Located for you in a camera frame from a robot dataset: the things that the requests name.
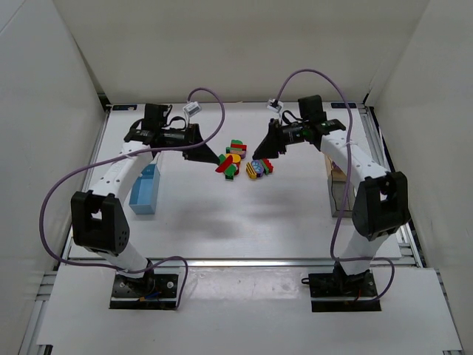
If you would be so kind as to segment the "red green lego stack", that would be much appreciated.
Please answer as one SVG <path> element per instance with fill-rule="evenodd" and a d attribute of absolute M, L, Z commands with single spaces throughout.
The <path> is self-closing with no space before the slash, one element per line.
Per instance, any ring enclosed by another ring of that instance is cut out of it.
<path fill-rule="evenodd" d="M 225 148 L 225 152 L 227 154 L 240 155 L 241 157 L 244 158 L 246 156 L 246 152 L 247 152 L 247 145 L 244 144 L 240 140 L 232 140 L 231 143 L 230 143 L 230 146 L 227 146 Z"/>
<path fill-rule="evenodd" d="M 218 156 L 219 164 L 215 169 L 215 172 L 224 173 L 227 176 L 233 177 L 239 171 L 239 165 L 241 163 L 241 158 L 236 154 L 221 154 Z"/>

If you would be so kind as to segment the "yellow purple green lego stack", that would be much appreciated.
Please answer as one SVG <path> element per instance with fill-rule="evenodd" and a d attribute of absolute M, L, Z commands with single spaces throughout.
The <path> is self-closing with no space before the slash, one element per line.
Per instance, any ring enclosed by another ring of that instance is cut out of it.
<path fill-rule="evenodd" d="M 273 173 L 273 164 L 267 158 L 252 160 L 246 163 L 245 171 L 251 180 L 257 180 Z"/>

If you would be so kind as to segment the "yellow red flower lego stack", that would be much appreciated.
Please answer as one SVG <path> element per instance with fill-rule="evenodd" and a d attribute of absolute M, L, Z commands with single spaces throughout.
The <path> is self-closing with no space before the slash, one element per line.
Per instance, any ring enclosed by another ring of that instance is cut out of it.
<path fill-rule="evenodd" d="M 225 168 L 223 174 L 226 180 L 233 180 L 239 174 L 241 157 L 239 155 L 228 154 L 223 162 Z"/>

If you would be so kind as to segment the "red green top lego stack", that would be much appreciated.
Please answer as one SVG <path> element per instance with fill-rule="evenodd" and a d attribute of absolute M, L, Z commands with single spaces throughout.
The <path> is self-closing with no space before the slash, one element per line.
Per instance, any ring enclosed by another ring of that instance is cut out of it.
<path fill-rule="evenodd" d="M 241 157 L 244 158 L 246 156 L 246 152 L 247 152 L 247 145 L 244 144 L 240 140 L 232 140 L 231 143 L 230 143 L 230 146 L 227 146 L 225 148 L 225 152 L 227 154 L 240 155 Z"/>

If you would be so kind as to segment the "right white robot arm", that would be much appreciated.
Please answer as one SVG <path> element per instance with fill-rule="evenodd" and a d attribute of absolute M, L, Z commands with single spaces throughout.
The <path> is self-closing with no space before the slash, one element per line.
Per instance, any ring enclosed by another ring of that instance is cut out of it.
<path fill-rule="evenodd" d="M 347 176 L 355 189 L 351 219 L 353 236 L 334 268 L 342 280 L 365 274 L 380 247 L 409 219 L 407 179 L 390 172 L 351 142 L 346 126 L 328 119 L 318 95 L 298 101 L 300 117 L 293 122 L 272 118 L 268 133 L 253 159 L 276 159 L 287 146 L 308 142 L 326 155 Z"/>

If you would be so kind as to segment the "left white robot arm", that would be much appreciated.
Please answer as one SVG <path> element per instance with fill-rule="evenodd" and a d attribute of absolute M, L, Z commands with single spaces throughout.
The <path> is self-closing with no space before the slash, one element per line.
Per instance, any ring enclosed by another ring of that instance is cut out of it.
<path fill-rule="evenodd" d="M 106 259 L 124 277 L 140 279 L 150 262 L 130 242 L 123 202 L 142 171 L 162 151 L 180 150 L 186 160 L 218 163 L 196 123 L 171 127 L 170 105 L 146 104 L 144 116 L 124 137 L 119 159 L 87 192 L 71 198 L 72 236 L 75 245 Z"/>

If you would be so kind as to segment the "orange translucent container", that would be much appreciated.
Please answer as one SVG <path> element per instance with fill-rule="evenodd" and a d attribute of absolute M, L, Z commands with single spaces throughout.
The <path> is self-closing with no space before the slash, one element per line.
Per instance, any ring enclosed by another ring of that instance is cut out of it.
<path fill-rule="evenodd" d="M 324 156 L 327 176 L 335 182 L 345 183 L 347 181 L 346 174 L 327 156 Z"/>

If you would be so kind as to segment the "grey translucent container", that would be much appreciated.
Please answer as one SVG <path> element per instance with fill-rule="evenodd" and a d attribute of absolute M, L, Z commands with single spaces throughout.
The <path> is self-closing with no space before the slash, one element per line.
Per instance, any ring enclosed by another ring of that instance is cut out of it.
<path fill-rule="evenodd" d="M 327 182 L 332 217 L 338 217 L 342 212 L 343 218 L 351 218 L 355 202 L 355 189 L 350 185 L 347 202 L 345 203 L 344 210 L 341 210 L 346 183 L 344 181 L 334 180 L 331 177 L 328 178 Z"/>

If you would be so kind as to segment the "blue container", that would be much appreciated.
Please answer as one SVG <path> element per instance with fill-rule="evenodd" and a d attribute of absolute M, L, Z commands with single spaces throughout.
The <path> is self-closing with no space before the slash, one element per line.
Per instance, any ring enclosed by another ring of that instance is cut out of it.
<path fill-rule="evenodd" d="M 160 185 L 157 164 L 149 164 L 135 181 L 129 197 L 129 207 L 136 215 L 154 214 Z"/>

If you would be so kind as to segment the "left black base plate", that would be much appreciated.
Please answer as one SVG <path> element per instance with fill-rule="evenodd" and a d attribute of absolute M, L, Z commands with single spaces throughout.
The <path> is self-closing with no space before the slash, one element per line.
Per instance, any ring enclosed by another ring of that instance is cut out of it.
<path fill-rule="evenodd" d="M 178 274 L 155 271 L 147 271 L 140 279 L 116 274 L 109 308 L 174 311 L 177 309 L 178 281 Z"/>

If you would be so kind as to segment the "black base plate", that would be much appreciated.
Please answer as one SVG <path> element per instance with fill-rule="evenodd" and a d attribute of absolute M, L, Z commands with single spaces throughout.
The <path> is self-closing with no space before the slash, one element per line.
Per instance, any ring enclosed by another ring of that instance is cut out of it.
<path fill-rule="evenodd" d="M 378 291 L 371 271 L 343 287 L 333 273 L 308 274 L 301 279 L 310 290 L 313 313 L 379 312 Z"/>
<path fill-rule="evenodd" d="M 155 271 L 147 271 L 140 279 L 116 274 L 109 308 L 174 311 L 177 309 L 178 281 L 178 274 Z"/>

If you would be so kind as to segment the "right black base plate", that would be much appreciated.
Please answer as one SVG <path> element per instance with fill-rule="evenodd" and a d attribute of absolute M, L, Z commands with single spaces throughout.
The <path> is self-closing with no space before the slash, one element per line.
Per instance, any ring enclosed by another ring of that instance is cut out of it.
<path fill-rule="evenodd" d="M 343 287 L 333 273 L 308 274 L 301 279 L 310 290 L 313 313 L 379 312 L 378 291 L 371 271 Z"/>

